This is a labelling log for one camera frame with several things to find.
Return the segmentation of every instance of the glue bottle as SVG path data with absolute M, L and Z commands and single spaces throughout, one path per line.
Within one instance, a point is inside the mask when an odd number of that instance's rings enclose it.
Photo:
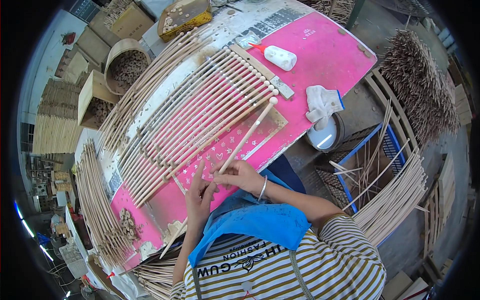
M 286 51 L 277 46 L 260 46 L 252 43 L 249 44 L 259 49 L 269 62 L 285 71 L 290 71 L 297 63 L 297 56 L 290 51 Z

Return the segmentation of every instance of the wooden ball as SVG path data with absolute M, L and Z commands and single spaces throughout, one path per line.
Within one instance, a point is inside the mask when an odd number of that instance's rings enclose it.
M 268 100 L 271 104 L 275 105 L 278 103 L 278 99 L 276 97 L 271 97 L 270 100 Z

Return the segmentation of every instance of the hand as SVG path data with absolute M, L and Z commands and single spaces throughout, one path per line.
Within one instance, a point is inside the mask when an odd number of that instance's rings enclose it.
M 205 162 L 202 160 L 193 177 L 192 185 L 185 194 L 188 216 L 187 231 L 190 229 L 197 233 L 202 233 L 210 216 L 210 202 L 213 201 L 213 194 L 218 192 L 215 183 L 202 179 L 204 167 Z
M 225 160 L 218 162 L 210 170 L 210 173 L 213 174 L 219 171 L 225 162 Z M 235 185 L 258 197 L 262 192 L 265 179 L 246 161 L 234 160 L 230 163 L 223 175 L 215 175 L 213 182 L 222 184 L 227 190 L 229 190 L 232 185 Z

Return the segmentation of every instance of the white glove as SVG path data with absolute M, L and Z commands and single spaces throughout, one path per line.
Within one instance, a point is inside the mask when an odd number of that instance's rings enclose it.
M 307 87 L 308 110 L 305 114 L 307 119 L 316 123 L 313 127 L 319 131 L 328 124 L 328 119 L 334 112 L 344 109 L 340 93 L 337 90 L 327 90 L 321 85 Z

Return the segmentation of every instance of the striped shirt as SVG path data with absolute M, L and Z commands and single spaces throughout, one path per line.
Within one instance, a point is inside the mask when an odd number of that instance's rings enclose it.
M 309 229 L 297 249 L 297 264 L 315 299 L 378 299 L 386 271 L 377 249 L 351 217 L 334 216 L 319 236 Z M 255 237 L 217 239 L 196 267 L 202 299 L 306 299 L 288 249 Z M 192 266 L 172 288 L 171 299 L 197 299 Z

